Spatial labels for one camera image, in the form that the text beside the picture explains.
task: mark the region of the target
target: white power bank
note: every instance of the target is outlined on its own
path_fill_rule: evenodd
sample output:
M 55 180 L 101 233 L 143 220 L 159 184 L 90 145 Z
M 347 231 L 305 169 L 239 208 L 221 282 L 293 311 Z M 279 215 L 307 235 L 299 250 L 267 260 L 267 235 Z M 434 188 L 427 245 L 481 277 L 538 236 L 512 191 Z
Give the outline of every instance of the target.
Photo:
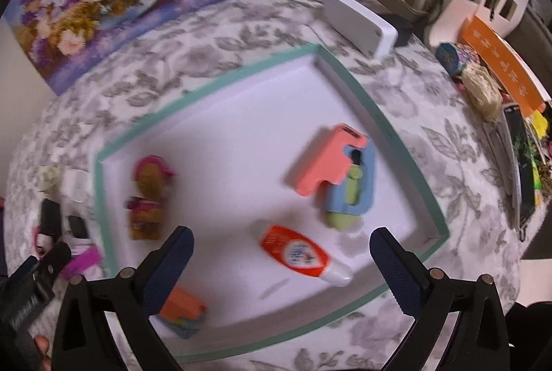
M 324 15 L 368 58 L 379 60 L 388 55 L 397 41 L 395 27 L 355 0 L 325 0 Z

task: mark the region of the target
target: white bottle cap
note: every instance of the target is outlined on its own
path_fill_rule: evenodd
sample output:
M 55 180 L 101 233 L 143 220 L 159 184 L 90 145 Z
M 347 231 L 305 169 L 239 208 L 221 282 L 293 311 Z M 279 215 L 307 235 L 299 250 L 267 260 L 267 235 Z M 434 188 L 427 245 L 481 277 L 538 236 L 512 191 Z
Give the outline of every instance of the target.
M 334 287 L 345 287 L 353 279 L 353 271 L 343 262 L 330 258 L 329 264 L 319 278 Z

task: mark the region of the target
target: white tray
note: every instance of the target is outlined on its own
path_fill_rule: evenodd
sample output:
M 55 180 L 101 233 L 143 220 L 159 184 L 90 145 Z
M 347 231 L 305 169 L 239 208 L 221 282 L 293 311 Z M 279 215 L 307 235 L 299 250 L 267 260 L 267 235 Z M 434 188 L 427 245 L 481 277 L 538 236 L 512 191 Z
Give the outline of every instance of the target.
M 313 141 L 339 123 L 364 132 L 376 146 L 374 205 L 354 235 L 327 228 L 316 197 L 301 197 L 290 184 Z M 176 172 L 157 242 L 129 238 L 125 209 L 137 195 L 132 169 L 146 154 L 162 156 Z M 368 252 L 375 228 L 387 227 L 422 260 L 449 235 L 393 127 L 339 61 L 316 45 L 230 72 L 141 120 L 98 155 L 95 189 L 112 275 L 136 267 L 177 225 L 194 232 L 195 252 L 179 285 L 208 305 L 205 326 L 182 340 L 151 317 L 180 362 L 292 339 L 377 297 L 387 287 Z M 250 234 L 259 219 L 310 237 L 353 268 L 353 281 L 332 288 L 278 264 Z M 350 257 L 354 249 L 360 254 Z

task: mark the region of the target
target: orange glue bottle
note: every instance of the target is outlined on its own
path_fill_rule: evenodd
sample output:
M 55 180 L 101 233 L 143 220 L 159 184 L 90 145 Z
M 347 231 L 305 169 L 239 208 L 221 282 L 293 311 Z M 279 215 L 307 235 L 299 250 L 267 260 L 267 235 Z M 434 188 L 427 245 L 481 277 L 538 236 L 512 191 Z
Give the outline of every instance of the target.
M 353 271 L 333 259 L 312 240 L 291 229 L 265 225 L 259 244 L 273 259 L 298 273 L 320 278 L 334 287 L 345 287 Z

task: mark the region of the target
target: pink toy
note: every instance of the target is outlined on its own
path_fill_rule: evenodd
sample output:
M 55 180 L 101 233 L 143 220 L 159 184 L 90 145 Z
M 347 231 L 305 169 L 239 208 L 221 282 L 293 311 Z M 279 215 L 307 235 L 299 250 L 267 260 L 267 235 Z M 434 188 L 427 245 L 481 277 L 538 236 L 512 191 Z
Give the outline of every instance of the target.
M 150 154 L 138 161 L 134 167 L 133 178 L 142 197 L 160 202 L 164 200 L 167 185 L 174 175 L 161 156 Z
M 367 144 L 368 138 L 348 125 L 334 127 L 324 147 L 300 175 L 295 191 L 302 197 L 307 197 L 323 181 L 340 184 L 352 165 L 351 158 L 345 156 L 345 147 L 350 145 L 363 149 Z
M 92 245 L 84 253 L 78 255 L 69 262 L 61 272 L 61 275 L 65 280 L 70 280 L 73 276 L 82 274 L 85 270 L 100 262 L 101 255 L 98 251 L 98 247 Z
M 126 204 L 130 209 L 130 237 L 133 240 L 158 240 L 163 221 L 163 209 L 156 201 L 132 197 Z

